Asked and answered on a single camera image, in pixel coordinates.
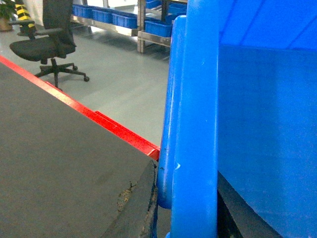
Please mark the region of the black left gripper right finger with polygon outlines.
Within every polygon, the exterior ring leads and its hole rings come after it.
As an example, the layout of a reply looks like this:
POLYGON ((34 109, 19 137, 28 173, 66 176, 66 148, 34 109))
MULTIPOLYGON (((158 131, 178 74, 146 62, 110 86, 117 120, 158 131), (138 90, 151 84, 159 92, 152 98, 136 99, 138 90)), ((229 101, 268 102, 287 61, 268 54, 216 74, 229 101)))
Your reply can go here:
POLYGON ((282 237, 247 204, 221 173, 217 176, 217 236, 219 238, 282 237))

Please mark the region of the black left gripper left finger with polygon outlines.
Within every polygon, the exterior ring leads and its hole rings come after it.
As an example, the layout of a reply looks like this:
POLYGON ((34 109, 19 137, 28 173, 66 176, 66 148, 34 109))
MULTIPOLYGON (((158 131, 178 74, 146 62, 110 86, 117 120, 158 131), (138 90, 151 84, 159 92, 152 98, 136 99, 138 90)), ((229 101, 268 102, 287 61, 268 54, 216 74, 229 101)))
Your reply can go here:
POLYGON ((149 161, 136 188, 103 238, 156 238, 158 219, 156 165, 149 161))

